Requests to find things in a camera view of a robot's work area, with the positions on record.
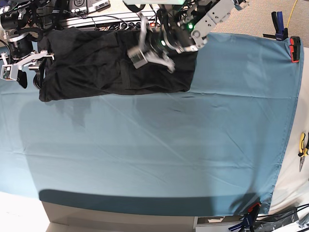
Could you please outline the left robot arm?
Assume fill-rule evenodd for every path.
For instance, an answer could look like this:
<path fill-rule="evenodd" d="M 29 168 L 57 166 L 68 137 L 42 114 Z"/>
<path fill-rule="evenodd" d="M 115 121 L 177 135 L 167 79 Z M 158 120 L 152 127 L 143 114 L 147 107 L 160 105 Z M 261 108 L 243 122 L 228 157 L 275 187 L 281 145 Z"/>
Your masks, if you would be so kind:
<path fill-rule="evenodd" d="M 139 43 L 127 55 L 137 69 L 155 63 L 166 66 L 172 73 L 175 63 L 170 53 L 190 53 L 203 48 L 207 35 L 229 18 L 233 8 L 241 11 L 249 3 L 248 0 L 186 0 L 180 8 L 170 10 L 161 5 L 156 12 L 158 28 L 151 27 L 139 13 Z"/>

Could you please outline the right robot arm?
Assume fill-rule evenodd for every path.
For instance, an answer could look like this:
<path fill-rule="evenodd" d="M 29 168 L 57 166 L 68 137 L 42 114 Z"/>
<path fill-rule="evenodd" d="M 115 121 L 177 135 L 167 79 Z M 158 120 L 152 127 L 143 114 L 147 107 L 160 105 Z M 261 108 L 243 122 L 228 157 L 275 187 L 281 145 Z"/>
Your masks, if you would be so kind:
<path fill-rule="evenodd" d="M 33 43 L 43 39 L 42 21 L 37 14 L 39 8 L 49 4 L 48 0 L 27 0 L 14 4 L 8 1 L 0 9 L 0 30 L 4 39 L 0 43 L 6 52 L 0 53 L 0 78 L 4 81 L 15 81 L 22 88 L 27 88 L 28 78 L 24 68 L 35 72 L 33 84 L 37 89 L 43 86 L 45 64 L 48 58 L 54 59 L 54 54 L 47 50 L 34 49 Z"/>

